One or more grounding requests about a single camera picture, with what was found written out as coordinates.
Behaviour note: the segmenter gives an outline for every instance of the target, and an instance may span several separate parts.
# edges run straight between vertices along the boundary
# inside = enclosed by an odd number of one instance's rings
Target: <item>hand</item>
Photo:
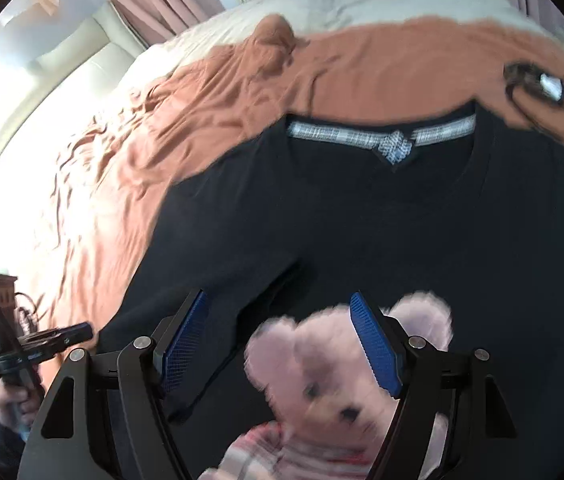
[[[40,404],[41,399],[37,393],[0,379],[0,424],[5,428],[17,433],[21,423],[31,427]]]

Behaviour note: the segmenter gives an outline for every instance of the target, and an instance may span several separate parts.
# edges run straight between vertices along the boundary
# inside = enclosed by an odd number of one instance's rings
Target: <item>teddy bear eye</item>
[[[309,399],[315,399],[320,396],[320,387],[318,386],[317,383],[311,383],[304,390],[304,394]]]

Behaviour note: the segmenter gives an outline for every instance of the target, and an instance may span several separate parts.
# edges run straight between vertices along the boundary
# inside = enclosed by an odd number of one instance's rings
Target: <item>metal screw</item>
[[[71,353],[69,354],[69,359],[71,361],[79,361],[85,355],[86,355],[86,352],[84,351],[84,349],[76,348],[75,350],[72,350]]]
[[[484,348],[478,348],[473,354],[480,360],[480,361],[488,361],[489,353]]]
[[[148,348],[149,346],[151,346],[151,343],[152,340],[149,336],[141,335],[140,337],[136,338],[135,341],[133,341],[133,346],[141,350],[142,348]]]
[[[413,348],[424,348],[427,345],[427,340],[419,335],[412,335],[409,337],[409,346]]]

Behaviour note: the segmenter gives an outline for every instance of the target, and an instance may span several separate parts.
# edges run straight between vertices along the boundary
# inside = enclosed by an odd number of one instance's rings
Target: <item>orange blanket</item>
[[[502,78],[504,63],[518,59],[564,73],[558,44],[494,23],[421,18],[301,40],[283,18],[268,16],[242,44],[217,47],[153,82],[72,140],[60,154],[32,272],[20,288],[39,302],[42,328],[88,320],[100,330],[121,304],[170,183],[203,171],[288,110],[391,123],[477,96],[524,125]],[[523,97],[564,133],[564,112]],[[59,364],[43,366],[46,386]]]

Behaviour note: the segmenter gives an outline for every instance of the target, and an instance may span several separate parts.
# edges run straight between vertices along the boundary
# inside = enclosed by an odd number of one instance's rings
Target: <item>plaid neck tape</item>
[[[353,128],[325,126],[323,124],[302,123],[293,121],[286,133],[295,139],[316,140],[317,142],[333,142],[364,150],[377,150],[391,164],[403,161],[414,146],[428,146],[437,142],[459,139],[475,131],[475,114],[456,121],[426,128],[418,128],[409,138],[400,130],[390,134],[365,132]]]

